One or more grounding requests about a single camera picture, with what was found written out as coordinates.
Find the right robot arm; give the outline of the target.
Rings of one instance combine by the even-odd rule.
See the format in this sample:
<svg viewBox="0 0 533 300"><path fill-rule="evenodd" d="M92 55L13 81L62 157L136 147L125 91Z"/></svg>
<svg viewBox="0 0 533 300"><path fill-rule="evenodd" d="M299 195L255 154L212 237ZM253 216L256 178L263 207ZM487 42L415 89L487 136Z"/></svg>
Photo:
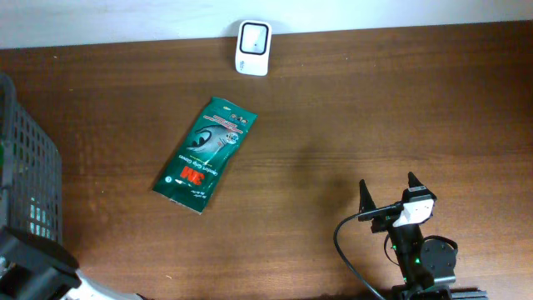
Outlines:
<svg viewBox="0 0 533 300"><path fill-rule="evenodd" d="M387 233L404 283L392 289L394 299L487 299L479 289L452 290L456 281L458 245L449 238L423 236L420 225L432 217L436 195L413 172L408 173L408 188L401 200L377 207L366 183L361 180L360 222L370 221L373 233Z"/></svg>

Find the green 3M gloves packet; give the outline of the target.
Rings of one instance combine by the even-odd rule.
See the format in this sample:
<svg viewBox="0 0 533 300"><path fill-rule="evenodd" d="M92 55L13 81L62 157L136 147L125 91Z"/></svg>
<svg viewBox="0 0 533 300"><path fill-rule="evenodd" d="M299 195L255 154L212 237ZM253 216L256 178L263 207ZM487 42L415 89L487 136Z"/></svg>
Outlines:
<svg viewBox="0 0 533 300"><path fill-rule="evenodd" d="M203 213L227 164L256 120L254 112L213 97L163 168L153 192Z"/></svg>

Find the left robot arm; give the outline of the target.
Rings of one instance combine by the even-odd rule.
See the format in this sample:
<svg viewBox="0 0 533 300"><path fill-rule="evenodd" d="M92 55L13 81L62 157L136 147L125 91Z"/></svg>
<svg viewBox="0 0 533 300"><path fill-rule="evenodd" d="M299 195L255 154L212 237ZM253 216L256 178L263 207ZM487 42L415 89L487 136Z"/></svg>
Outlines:
<svg viewBox="0 0 533 300"><path fill-rule="evenodd" d="M86 277L59 243L11 227L1 228L1 298L10 300L143 300Z"/></svg>

